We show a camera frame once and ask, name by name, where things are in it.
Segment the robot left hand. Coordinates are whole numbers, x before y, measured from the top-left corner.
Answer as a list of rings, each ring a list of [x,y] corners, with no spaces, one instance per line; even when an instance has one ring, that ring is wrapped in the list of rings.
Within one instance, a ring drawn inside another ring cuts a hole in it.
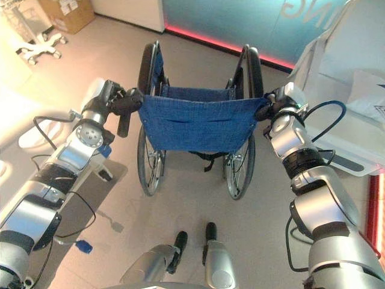
[[[140,109],[143,94],[137,88],[125,90],[109,79],[96,78],[90,84],[82,103],[82,116],[104,125],[109,114],[119,116],[117,135],[128,136],[131,114]]]

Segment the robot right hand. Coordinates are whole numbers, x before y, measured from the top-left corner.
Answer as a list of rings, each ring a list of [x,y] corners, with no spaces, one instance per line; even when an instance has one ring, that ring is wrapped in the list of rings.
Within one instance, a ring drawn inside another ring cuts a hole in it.
[[[288,82],[284,86],[265,93],[262,99],[265,104],[254,114],[254,118],[258,121],[272,120],[282,110],[296,112],[301,107],[308,106],[304,92],[294,82]]]

